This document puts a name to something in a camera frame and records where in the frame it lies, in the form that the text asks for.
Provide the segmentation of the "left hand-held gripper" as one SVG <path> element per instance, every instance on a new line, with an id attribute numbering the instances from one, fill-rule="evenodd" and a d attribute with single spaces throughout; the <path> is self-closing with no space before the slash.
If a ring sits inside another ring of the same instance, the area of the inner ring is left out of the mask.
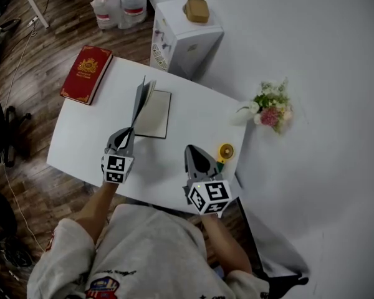
<path id="1" fill-rule="evenodd" d="M 103 182 L 124 184 L 134 164 L 134 129 L 122 128 L 112 134 L 101 159 Z"/>

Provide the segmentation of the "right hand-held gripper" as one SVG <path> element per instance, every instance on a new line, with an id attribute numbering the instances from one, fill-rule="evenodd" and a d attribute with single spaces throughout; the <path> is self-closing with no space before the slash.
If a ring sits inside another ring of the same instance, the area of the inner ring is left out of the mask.
<path id="1" fill-rule="evenodd" d="M 188 145 L 185 149 L 185 171 L 188 173 L 183 187 L 187 203 L 198 214 L 221 216 L 231 203 L 229 182 L 219 174 L 215 159 L 205 150 Z"/>

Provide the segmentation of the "grey notebook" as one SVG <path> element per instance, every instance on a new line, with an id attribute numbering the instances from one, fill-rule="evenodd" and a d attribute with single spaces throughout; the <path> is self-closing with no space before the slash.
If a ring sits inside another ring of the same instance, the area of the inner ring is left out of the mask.
<path id="1" fill-rule="evenodd" d="M 156 80 L 137 87 L 132 115 L 135 135 L 165 139 L 168 129 L 171 93 L 156 89 Z"/>

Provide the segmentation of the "person's right forearm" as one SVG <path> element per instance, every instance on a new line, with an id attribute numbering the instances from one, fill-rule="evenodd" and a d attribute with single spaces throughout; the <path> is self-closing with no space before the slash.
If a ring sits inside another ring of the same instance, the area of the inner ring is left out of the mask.
<path id="1" fill-rule="evenodd" d="M 224 274 L 242 271 L 252 274 L 249 257 L 216 214 L 201 216 L 201 222 L 213 246 L 214 254 Z"/>

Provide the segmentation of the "person's left forearm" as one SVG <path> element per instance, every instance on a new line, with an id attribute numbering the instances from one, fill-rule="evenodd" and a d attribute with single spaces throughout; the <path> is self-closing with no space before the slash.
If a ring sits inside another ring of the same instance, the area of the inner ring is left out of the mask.
<path id="1" fill-rule="evenodd" d="M 75 221 L 91 236 L 94 244 L 103 231 L 117 188 L 118 184 L 104 182 L 75 218 Z"/>

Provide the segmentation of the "yellow green handheld fan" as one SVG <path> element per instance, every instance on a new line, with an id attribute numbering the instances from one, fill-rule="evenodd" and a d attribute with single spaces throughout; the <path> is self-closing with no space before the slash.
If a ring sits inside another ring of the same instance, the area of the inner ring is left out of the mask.
<path id="1" fill-rule="evenodd" d="M 225 164 L 233 158 L 234 152 L 234 147 L 230 143 L 224 143 L 219 147 L 216 164 L 220 173 L 222 172 Z"/>

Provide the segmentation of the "white table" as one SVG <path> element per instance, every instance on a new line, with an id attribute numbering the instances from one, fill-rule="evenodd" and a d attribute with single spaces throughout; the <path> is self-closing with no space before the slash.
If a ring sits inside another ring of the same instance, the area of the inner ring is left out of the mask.
<path id="1" fill-rule="evenodd" d="M 101 159 L 109 137 L 132 121 L 137 86 L 156 81 L 171 93 L 166 138 L 138 137 L 135 162 L 118 193 L 149 204 L 195 213 L 186 201 L 184 151 L 196 145 L 213 157 L 225 143 L 240 151 L 244 126 L 230 123 L 238 101 L 187 79 L 115 57 L 93 104 L 65 100 L 50 143 L 47 163 L 94 186 L 103 181 Z"/>

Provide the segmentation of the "red hardcover book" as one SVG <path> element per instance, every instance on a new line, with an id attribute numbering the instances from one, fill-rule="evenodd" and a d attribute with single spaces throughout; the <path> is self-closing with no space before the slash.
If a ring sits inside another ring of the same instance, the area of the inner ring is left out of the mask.
<path id="1" fill-rule="evenodd" d="M 65 79 L 60 95 L 90 105 L 112 58 L 110 50 L 83 46 Z"/>

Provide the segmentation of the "flower bouquet in white vase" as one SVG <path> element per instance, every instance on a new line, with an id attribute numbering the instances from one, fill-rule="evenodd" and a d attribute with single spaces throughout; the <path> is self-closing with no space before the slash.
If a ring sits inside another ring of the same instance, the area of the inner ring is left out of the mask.
<path id="1" fill-rule="evenodd" d="M 293 106 L 287 94 L 289 80 L 260 83 L 256 96 L 239 104 L 231 116 L 234 125 L 252 120 L 256 125 L 273 129 L 282 134 L 290 125 Z"/>

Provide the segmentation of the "person's grey sweatshirt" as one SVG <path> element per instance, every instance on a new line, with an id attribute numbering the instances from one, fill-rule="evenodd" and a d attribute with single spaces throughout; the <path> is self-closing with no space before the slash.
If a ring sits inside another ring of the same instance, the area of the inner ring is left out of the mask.
<path id="1" fill-rule="evenodd" d="M 62 219 L 34 267 L 27 299 L 267 299 L 269 284 L 236 270 L 221 278 L 203 235 L 151 207 L 116 207 L 99 245 Z"/>

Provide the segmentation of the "white water dispenser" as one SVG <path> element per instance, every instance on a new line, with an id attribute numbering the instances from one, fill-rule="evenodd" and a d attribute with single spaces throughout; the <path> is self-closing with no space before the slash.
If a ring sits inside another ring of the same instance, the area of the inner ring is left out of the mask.
<path id="1" fill-rule="evenodd" d="M 186 2 L 170 0 L 156 5 L 150 66 L 190 80 L 223 28 L 213 12 L 205 24 L 189 21 L 183 10 Z"/>

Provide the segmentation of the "group of clear water jugs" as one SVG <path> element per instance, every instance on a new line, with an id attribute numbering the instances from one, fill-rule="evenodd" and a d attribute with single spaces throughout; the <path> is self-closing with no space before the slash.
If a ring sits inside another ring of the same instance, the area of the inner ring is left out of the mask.
<path id="1" fill-rule="evenodd" d="M 144 22 L 148 0 L 93 0 L 90 5 L 102 30 L 129 29 Z"/>

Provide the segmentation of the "black round chair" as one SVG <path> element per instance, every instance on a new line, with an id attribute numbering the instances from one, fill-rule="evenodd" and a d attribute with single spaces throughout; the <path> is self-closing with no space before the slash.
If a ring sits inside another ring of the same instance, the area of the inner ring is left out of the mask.
<path id="1" fill-rule="evenodd" d="M 14 211 L 6 199 L 0 193 L 0 226 L 6 235 L 15 236 L 17 234 L 17 221 Z"/>

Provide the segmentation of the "black headset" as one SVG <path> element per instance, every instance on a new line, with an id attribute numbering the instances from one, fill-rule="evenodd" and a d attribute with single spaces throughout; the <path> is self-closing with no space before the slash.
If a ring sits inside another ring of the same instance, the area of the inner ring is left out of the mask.
<path id="1" fill-rule="evenodd" d="M 26 268 L 32 265 L 32 257 L 17 239 L 4 239 L 0 241 L 0 252 L 4 259 L 16 268 Z"/>

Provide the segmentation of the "tan lidded box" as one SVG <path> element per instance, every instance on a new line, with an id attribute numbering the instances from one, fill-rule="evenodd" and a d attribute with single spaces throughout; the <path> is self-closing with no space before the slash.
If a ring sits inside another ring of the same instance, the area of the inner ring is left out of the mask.
<path id="1" fill-rule="evenodd" d="M 209 20 L 209 7 L 205 0 L 187 0 L 183 10 L 190 22 L 205 24 Z"/>

